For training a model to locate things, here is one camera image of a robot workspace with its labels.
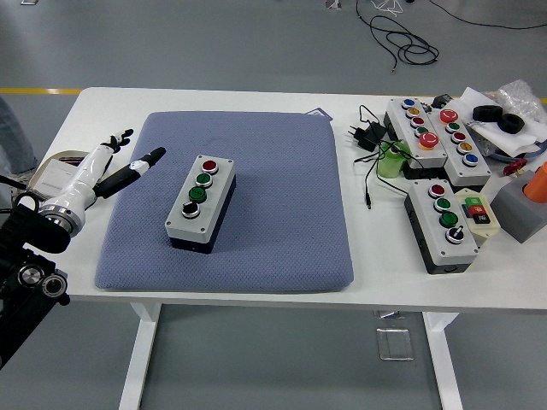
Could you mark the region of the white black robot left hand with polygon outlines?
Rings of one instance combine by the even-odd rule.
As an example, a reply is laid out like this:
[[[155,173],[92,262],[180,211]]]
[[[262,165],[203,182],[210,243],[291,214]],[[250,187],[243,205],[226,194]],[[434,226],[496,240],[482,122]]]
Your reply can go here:
[[[166,154],[165,148],[153,149],[149,154],[130,162],[106,179],[103,178],[113,155],[130,143],[132,134],[133,129],[115,133],[93,149],[79,164],[60,194],[47,200],[39,212],[83,214],[98,197],[109,198],[140,179]]]

